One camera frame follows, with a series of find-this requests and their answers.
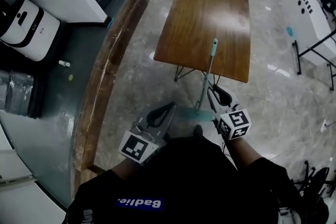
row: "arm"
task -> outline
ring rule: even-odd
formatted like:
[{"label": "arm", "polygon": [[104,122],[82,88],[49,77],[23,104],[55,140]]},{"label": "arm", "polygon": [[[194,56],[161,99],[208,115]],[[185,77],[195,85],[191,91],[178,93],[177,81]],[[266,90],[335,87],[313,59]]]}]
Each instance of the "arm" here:
[{"label": "arm", "polygon": [[140,169],[140,164],[134,162],[131,159],[124,159],[120,164],[112,168],[111,170],[116,173],[121,179],[126,180],[135,172]]},{"label": "arm", "polygon": [[225,143],[238,170],[247,167],[257,159],[261,158],[261,155],[243,138],[226,140]]}]

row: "black shirt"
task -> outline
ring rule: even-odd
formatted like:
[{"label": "black shirt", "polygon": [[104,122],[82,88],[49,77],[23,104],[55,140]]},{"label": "black shirt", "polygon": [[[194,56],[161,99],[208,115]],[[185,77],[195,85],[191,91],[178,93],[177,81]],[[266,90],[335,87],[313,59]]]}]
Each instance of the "black shirt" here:
[{"label": "black shirt", "polygon": [[180,138],[129,180],[109,170],[82,184],[64,223],[272,224],[278,221],[278,199],[293,203],[300,198],[293,188],[286,170],[271,161],[261,158],[237,171],[207,139]]}]

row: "trash can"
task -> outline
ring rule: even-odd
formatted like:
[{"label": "trash can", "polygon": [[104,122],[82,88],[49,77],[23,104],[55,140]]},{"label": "trash can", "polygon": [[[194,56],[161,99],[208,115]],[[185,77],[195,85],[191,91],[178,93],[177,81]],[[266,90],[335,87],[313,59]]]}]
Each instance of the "trash can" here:
[{"label": "trash can", "polygon": [[0,110],[36,119],[43,91],[44,83],[32,75],[0,70]]}]

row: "cable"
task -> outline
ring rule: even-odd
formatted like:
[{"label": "cable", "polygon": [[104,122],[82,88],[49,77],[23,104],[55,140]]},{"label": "cable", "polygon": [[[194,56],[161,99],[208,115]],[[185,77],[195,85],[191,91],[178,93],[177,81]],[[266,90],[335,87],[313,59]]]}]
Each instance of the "cable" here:
[{"label": "cable", "polygon": [[336,123],[336,121],[334,121],[333,123],[331,123],[331,124],[329,124],[329,125],[326,125],[326,124],[324,124],[325,125],[325,127],[330,127],[330,126],[332,126],[332,125],[334,125]]}]

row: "white box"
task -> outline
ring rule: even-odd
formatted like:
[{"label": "white box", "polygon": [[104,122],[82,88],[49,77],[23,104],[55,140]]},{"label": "white box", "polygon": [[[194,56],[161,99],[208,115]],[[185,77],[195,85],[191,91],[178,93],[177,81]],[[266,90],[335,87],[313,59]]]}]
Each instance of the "white box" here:
[{"label": "white box", "polygon": [[217,128],[229,140],[246,136],[252,126],[251,118],[246,109],[221,114]]}]

